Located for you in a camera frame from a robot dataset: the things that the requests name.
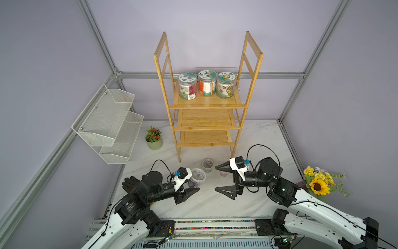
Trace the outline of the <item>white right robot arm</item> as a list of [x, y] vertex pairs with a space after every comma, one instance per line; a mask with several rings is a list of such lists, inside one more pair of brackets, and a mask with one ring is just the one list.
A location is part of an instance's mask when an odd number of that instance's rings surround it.
[[307, 220], [287, 210], [277, 209], [272, 218], [275, 232], [300, 234], [336, 249], [379, 248], [381, 238], [376, 220], [351, 216], [315, 198], [283, 178], [280, 163], [271, 157], [262, 159], [254, 171], [249, 171], [249, 164], [249, 160], [236, 157], [216, 166], [216, 170], [232, 173], [234, 184], [216, 187], [215, 191], [235, 199], [242, 195], [244, 187], [267, 188], [270, 200], [310, 217]]

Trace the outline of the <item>seed jar with red base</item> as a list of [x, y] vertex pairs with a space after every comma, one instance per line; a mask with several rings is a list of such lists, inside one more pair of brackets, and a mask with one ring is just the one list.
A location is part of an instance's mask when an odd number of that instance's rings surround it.
[[199, 93], [203, 96], [216, 94], [217, 73], [213, 70], [198, 72]]

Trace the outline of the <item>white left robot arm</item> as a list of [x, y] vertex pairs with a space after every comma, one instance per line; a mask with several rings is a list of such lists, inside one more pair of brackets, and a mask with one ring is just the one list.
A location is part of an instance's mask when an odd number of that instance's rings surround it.
[[136, 242], [161, 229], [162, 221], [151, 209], [155, 202], [173, 198], [176, 204], [189, 199], [198, 188], [184, 189], [192, 177], [189, 168], [179, 168], [172, 180], [163, 183], [163, 175], [150, 171], [141, 180], [129, 177], [124, 180], [127, 194], [110, 211], [110, 216], [96, 234], [83, 246], [84, 249], [130, 249]]

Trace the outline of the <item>seed jar with floral lid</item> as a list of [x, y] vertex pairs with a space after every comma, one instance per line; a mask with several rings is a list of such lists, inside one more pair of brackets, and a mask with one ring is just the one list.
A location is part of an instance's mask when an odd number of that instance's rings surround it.
[[178, 76], [179, 96], [185, 100], [193, 100], [197, 96], [198, 78], [194, 73], [181, 73]]

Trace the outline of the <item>green-lid sunflower seed jar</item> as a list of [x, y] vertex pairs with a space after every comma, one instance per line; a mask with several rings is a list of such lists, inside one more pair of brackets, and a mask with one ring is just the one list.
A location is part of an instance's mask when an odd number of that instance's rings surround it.
[[237, 76], [232, 72], [221, 72], [217, 76], [216, 94], [220, 98], [231, 98], [234, 95]]

